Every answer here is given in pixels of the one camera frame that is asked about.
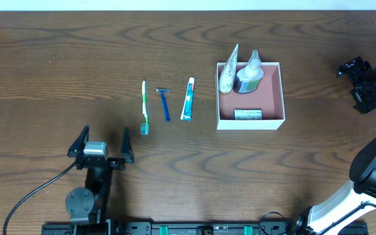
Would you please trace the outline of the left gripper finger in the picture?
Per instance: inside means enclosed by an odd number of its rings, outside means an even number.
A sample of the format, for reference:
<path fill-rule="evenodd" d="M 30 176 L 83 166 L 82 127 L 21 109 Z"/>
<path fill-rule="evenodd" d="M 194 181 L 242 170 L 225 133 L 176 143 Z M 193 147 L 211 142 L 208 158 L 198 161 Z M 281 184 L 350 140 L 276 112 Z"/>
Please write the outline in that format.
<path fill-rule="evenodd" d="M 67 156 L 68 157 L 79 157 L 84 153 L 85 145 L 89 138 L 89 126 L 86 125 L 83 129 L 78 138 L 72 143 L 72 145 L 68 149 Z"/>
<path fill-rule="evenodd" d="M 120 154 L 121 157 L 125 160 L 133 160 L 133 149 L 131 147 L 129 130 L 127 127 L 124 129 Z"/>

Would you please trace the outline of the green white toothbrush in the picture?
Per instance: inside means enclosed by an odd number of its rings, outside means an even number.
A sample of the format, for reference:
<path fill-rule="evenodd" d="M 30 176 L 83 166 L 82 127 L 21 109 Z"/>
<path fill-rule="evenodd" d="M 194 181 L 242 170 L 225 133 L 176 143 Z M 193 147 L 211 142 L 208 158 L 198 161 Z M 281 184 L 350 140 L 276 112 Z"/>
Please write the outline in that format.
<path fill-rule="evenodd" d="M 146 104 L 146 81 L 142 82 L 142 113 L 145 118 L 145 122 L 141 124 L 141 134 L 148 135 L 149 134 L 149 118 L 147 113 L 147 104 Z"/>

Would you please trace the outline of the teal white toothpaste tube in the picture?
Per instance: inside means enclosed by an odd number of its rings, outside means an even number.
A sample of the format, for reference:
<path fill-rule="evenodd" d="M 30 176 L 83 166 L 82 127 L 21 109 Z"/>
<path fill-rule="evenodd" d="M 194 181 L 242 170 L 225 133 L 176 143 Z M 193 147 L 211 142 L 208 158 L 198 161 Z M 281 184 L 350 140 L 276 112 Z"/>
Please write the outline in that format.
<path fill-rule="evenodd" d="M 181 120 L 184 120 L 184 121 L 192 120 L 194 88 L 195 88 L 195 78 L 190 77 L 189 82 L 187 84 L 183 110 L 181 111 L 181 117 L 180 117 Z"/>

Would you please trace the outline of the green white soap bar box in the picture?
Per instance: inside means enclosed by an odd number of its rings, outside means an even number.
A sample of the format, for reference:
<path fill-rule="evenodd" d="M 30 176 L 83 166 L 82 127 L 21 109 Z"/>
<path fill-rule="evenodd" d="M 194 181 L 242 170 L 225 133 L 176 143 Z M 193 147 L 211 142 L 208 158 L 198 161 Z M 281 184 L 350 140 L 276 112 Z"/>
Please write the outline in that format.
<path fill-rule="evenodd" d="M 235 120 L 262 120 L 262 110 L 234 110 Z"/>

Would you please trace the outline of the clear pump soap bottle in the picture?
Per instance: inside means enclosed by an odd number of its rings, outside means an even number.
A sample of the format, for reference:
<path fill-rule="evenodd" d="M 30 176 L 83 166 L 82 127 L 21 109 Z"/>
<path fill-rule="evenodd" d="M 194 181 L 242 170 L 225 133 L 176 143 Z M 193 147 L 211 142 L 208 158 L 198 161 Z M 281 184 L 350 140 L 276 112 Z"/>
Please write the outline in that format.
<path fill-rule="evenodd" d="M 255 91 L 264 76 L 259 51 L 253 50 L 247 65 L 236 73 L 234 91 L 246 94 Z"/>

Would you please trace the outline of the white floral lotion tube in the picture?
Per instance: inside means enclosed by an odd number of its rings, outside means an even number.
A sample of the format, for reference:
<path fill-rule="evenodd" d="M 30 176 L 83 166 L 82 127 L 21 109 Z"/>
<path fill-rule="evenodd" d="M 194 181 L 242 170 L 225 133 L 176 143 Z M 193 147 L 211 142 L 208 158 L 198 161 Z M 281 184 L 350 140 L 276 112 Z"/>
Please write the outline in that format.
<path fill-rule="evenodd" d="M 219 76 L 219 92 L 230 93 L 234 85 L 238 58 L 238 44 L 235 46 Z"/>

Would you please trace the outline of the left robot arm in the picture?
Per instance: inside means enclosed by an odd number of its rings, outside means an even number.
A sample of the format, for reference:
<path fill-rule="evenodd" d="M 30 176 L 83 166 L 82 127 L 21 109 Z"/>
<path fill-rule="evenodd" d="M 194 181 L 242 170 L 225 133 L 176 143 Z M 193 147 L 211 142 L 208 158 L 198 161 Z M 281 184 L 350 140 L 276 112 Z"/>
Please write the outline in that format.
<path fill-rule="evenodd" d="M 78 170 L 87 170 L 85 185 L 73 189 L 66 197 L 65 207 L 70 215 L 72 234 L 121 234 L 122 230 L 113 219 L 104 214 L 108 205 L 113 171 L 125 170 L 127 163 L 134 162 L 129 130 L 124 129 L 120 153 L 108 156 L 105 142 L 89 140 L 86 125 L 69 147 L 68 157 L 75 159 Z"/>

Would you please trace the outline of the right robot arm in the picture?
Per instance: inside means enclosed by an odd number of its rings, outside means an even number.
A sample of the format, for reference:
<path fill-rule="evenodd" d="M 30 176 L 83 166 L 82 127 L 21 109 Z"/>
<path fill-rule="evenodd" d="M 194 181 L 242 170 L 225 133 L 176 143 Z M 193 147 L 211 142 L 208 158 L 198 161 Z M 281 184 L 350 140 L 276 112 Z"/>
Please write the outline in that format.
<path fill-rule="evenodd" d="M 376 68 L 361 57 L 338 67 L 347 76 L 361 114 L 376 109 Z M 311 206 L 297 218 L 289 234 L 367 234 L 358 218 L 376 210 L 376 137 L 361 149 L 351 163 L 349 180 L 324 202 Z"/>

